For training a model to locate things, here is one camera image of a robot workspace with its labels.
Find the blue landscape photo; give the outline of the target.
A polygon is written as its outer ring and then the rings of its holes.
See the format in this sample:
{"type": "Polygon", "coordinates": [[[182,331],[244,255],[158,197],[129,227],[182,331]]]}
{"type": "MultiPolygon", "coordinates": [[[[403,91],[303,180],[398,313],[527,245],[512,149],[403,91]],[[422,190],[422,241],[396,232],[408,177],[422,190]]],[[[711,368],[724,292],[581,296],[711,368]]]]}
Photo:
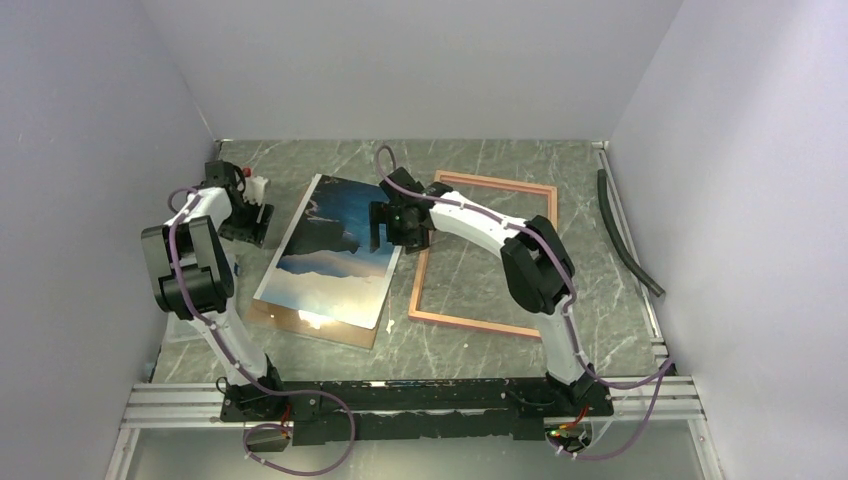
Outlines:
{"type": "Polygon", "coordinates": [[[374,328],[400,255],[382,226],[371,249],[369,206],[386,200],[376,185],[315,175],[254,299],[304,314],[316,328],[331,320],[374,328]]]}

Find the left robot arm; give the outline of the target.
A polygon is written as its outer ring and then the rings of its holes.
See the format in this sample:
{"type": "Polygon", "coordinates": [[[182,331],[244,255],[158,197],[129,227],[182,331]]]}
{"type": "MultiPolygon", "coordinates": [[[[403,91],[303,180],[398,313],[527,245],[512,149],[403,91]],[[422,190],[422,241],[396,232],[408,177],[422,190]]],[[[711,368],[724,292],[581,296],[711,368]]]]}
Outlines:
{"type": "Polygon", "coordinates": [[[168,204],[170,219],[141,233],[153,296],[201,334],[225,368],[226,393],[247,398],[257,417],[272,420],[287,394],[237,312],[236,265],[223,245],[263,244],[274,212],[265,200],[269,181],[222,160],[206,163],[204,174],[198,185],[180,188],[185,200],[168,204]]]}

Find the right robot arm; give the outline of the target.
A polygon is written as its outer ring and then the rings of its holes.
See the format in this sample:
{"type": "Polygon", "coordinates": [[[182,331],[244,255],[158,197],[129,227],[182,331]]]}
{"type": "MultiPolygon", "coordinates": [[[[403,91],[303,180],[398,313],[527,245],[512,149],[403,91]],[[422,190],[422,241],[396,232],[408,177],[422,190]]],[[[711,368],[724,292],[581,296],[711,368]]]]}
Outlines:
{"type": "Polygon", "coordinates": [[[387,198],[368,206],[372,250],[388,242],[407,253],[423,251],[432,233],[443,232],[493,254],[512,300],[535,319],[554,409],[564,415],[581,408],[607,414],[609,390],[586,359],[573,322],[574,264],[547,217],[501,214],[447,184],[425,187],[404,168],[385,176],[379,187],[387,198]]]}

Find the clear glass pane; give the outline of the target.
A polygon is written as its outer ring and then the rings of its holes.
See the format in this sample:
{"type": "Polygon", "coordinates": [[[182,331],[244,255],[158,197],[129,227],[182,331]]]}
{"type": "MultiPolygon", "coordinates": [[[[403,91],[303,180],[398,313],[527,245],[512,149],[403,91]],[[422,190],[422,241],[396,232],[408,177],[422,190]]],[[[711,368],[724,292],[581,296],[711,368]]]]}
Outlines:
{"type": "Polygon", "coordinates": [[[398,250],[394,258],[394,269],[392,270],[391,281],[386,290],[385,301],[380,313],[380,320],[377,326],[377,337],[383,336],[391,332],[394,317],[401,308],[403,291],[406,283],[406,260],[403,253],[398,250]]]}

